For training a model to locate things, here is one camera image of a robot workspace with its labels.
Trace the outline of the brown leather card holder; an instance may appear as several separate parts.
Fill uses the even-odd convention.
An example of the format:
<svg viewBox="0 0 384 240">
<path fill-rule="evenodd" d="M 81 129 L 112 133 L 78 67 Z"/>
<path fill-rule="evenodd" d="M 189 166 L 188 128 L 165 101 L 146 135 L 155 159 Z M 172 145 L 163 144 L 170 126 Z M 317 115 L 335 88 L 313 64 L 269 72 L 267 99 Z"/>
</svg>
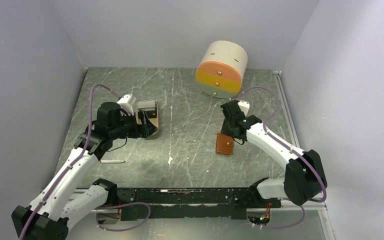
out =
<svg viewBox="0 0 384 240">
<path fill-rule="evenodd" d="M 231 136 L 218 132 L 216 135 L 215 152 L 220 155 L 232 155 L 234 139 Z"/>
</svg>

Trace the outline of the stack of credit cards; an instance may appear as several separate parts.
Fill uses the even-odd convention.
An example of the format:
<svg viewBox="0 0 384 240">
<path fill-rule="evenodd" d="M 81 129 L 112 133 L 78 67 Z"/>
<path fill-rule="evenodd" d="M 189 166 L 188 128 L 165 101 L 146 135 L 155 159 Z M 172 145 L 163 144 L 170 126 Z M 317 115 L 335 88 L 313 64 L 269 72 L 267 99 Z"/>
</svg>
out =
<svg viewBox="0 0 384 240">
<path fill-rule="evenodd" d="M 158 116 L 158 106 L 155 100 L 143 100 L 137 103 L 137 110 L 144 111 L 150 119 Z"/>
</svg>

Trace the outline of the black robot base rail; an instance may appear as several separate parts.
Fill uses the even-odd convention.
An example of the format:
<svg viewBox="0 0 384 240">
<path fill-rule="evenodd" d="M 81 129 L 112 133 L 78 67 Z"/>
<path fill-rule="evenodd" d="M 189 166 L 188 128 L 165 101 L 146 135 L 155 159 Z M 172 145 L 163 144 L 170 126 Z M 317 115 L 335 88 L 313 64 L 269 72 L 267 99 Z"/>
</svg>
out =
<svg viewBox="0 0 384 240">
<path fill-rule="evenodd" d="M 254 187 L 126 188 L 109 194 L 101 209 L 116 209 L 121 221 L 229 217 L 247 219 L 251 209 L 280 208 L 277 198 L 264 199 Z"/>
</svg>

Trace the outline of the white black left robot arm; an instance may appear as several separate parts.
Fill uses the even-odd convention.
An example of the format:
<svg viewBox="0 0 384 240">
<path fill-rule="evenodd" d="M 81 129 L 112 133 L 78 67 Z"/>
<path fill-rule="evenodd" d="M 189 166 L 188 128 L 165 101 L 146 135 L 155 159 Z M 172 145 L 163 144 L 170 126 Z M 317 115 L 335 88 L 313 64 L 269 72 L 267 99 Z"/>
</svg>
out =
<svg viewBox="0 0 384 240">
<path fill-rule="evenodd" d="M 104 102 L 90 116 L 62 168 L 28 206 L 17 206 L 11 218 L 21 240 L 64 240 L 69 230 L 91 210 L 119 206 L 115 183 L 100 178 L 79 198 L 70 200 L 86 173 L 97 165 L 118 139 L 154 136 L 159 130 L 158 104 L 136 101 L 132 94 Z"/>
</svg>

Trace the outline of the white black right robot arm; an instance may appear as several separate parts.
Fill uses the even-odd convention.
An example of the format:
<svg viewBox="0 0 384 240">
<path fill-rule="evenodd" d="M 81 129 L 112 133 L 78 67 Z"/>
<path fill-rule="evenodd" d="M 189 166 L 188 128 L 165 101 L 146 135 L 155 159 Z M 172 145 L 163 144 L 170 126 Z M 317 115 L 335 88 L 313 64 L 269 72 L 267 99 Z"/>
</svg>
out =
<svg viewBox="0 0 384 240">
<path fill-rule="evenodd" d="M 231 100 L 220 106 L 224 116 L 221 134 L 250 143 L 267 153 L 283 169 L 283 178 L 267 178 L 256 182 L 250 193 L 250 202 L 262 207 L 269 199 L 288 199 L 297 206 L 322 194 L 326 198 L 327 180 L 320 155 L 315 150 L 303 150 L 292 145 L 270 130 L 255 115 L 247 115 L 250 104 Z"/>
</svg>

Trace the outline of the beige oval card tray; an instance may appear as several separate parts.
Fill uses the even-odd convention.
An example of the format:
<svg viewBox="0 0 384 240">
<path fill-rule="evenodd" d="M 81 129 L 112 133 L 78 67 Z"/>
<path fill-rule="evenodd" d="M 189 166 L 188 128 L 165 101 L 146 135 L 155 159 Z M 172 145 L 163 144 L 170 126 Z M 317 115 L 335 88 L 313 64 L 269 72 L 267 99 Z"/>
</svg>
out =
<svg viewBox="0 0 384 240">
<path fill-rule="evenodd" d="M 136 105 L 136 121 L 143 138 L 155 136 L 159 131 L 159 108 L 155 100 L 142 100 Z"/>
</svg>

